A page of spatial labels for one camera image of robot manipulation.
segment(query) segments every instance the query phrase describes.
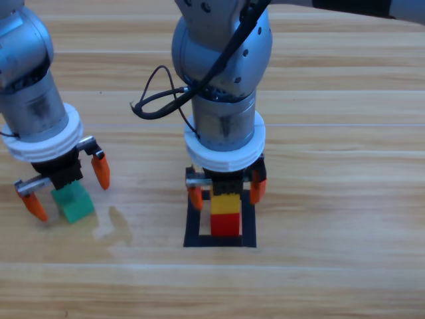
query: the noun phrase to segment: wood grain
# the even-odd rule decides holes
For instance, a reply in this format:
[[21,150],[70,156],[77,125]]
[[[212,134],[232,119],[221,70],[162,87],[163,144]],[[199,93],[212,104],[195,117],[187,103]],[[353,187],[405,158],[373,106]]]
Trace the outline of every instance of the wood grain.
[[[34,171],[1,146],[0,318],[425,318],[424,27],[270,8],[258,248],[184,249],[182,119],[129,109],[151,71],[172,66],[175,4],[27,5],[52,33],[56,83],[105,149],[112,186],[82,156],[96,214],[41,225],[12,186]],[[159,74],[150,94],[168,88]],[[57,215],[49,189],[40,198]]]

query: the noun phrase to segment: red block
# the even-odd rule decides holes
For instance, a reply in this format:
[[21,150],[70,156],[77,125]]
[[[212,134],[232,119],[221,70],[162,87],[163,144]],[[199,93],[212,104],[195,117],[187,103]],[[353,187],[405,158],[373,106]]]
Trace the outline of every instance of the red block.
[[239,236],[240,214],[211,215],[211,235],[221,237]]

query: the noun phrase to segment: stacked blocks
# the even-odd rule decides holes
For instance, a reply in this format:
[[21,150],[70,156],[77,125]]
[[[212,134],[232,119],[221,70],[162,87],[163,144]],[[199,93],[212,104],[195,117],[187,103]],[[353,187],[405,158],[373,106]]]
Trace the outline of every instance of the stacked blocks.
[[52,191],[52,196],[59,213],[65,215],[69,223],[75,223],[94,212],[92,199],[79,181]]
[[237,237],[240,229],[240,194],[214,195],[211,190],[211,235]]

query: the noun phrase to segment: green block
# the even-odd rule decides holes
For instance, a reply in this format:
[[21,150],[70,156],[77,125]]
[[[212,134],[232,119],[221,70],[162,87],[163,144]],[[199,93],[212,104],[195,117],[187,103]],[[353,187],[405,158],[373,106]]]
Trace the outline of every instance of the green block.
[[79,181],[60,190],[53,190],[52,196],[59,213],[65,215],[70,223],[75,223],[94,212],[92,199]]

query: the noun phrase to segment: yellow block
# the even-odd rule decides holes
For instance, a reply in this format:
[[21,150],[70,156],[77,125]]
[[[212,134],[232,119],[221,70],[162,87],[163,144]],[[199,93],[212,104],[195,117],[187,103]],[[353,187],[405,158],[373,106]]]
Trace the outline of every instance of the yellow block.
[[226,215],[240,213],[240,195],[224,194],[214,196],[211,190],[211,215]]

